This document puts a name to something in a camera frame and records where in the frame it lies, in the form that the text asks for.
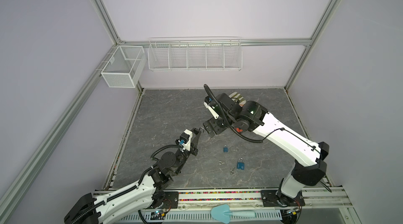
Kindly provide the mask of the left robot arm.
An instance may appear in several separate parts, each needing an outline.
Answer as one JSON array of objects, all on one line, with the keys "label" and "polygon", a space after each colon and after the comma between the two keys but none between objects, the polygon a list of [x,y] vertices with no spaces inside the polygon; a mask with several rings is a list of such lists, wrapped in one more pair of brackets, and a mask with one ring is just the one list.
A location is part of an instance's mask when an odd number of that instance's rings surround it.
[{"label": "left robot arm", "polygon": [[201,128],[185,130],[173,145],[166,145],[151,155],[155,163],[140,178],[116,191],[82,196],[64,217],[66,224],[114,224],[142,209],[163,205],[165,189],[179,175],[191,155],[198,154]]}]

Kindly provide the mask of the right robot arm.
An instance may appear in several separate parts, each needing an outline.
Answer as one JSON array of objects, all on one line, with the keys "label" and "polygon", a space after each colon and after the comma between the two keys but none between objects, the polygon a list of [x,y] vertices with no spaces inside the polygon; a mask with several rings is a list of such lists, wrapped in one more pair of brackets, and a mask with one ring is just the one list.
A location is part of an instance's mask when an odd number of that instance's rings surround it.
[{"label": "right robot arm", "polygon": [[268,140],[294,158],[294,168],[264,203],[277,207],[304,206],[302,189],[315,186],[326,175],[329,145],[303,137],[280,122],[267,108],[255,101],[245,101],[239,93],[215,96],[207,84],[204,89],[207,93],[204,105],[212,118],[205,121],[203,127],[210,137],[230,129],[250,143],[261,144]]}]

